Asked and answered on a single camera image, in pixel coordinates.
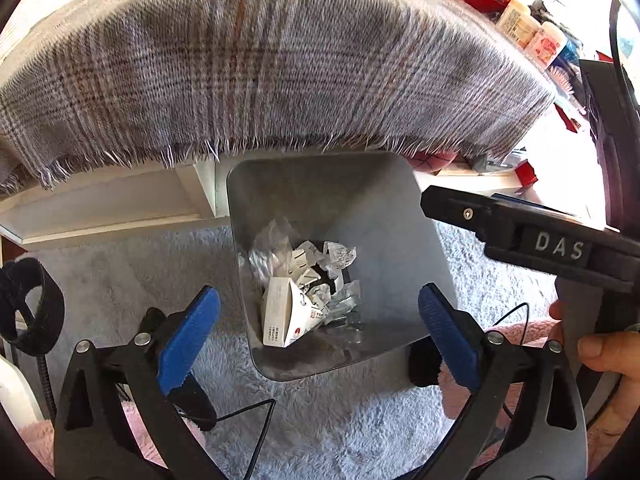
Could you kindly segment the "person's right hand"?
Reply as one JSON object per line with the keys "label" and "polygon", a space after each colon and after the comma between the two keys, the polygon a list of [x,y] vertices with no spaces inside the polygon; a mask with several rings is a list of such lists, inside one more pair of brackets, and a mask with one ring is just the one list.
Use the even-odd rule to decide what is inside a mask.
{"label": "person's right hand", "polygon": [[592,426],[593,442],[612,448],[639,408],[639,334],[625,330],[588,335],[578,340],[577,351],[590,370],[622,375],[617,392]]}

